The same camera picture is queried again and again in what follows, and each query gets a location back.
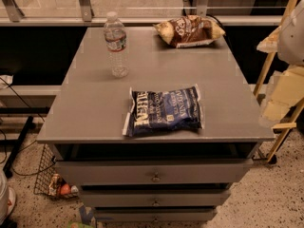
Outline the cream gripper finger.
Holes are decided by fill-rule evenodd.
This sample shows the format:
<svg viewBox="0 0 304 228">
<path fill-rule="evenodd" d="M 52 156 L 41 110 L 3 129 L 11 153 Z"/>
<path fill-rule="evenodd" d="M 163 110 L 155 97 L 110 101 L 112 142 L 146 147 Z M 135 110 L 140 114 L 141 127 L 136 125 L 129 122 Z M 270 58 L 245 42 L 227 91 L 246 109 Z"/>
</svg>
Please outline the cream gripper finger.
<svg viewBox="0 0 304 228">
<path fill-rule="evenodd" d="M 304 66 L 290 65 L 283 72 L 275 71 L 261 103 L 259 123 L 265 127 L 278 124 L 303 97 Z"/>
</svg>

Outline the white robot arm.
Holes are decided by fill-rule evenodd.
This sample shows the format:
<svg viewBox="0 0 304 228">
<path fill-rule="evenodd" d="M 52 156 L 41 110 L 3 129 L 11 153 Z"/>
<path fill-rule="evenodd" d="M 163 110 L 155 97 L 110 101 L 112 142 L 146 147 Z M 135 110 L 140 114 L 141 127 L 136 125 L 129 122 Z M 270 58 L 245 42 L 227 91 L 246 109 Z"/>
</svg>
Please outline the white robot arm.
<svg viewBox="0 0 304 228">
<path fill-rule="evenodd" d="M 256 49 L 276 52 L 289 65 L 283 72 L 273 73 L 261 104 L 260 123 L 274 126 L 304 98 L 304 0 Z"/>
</svg>

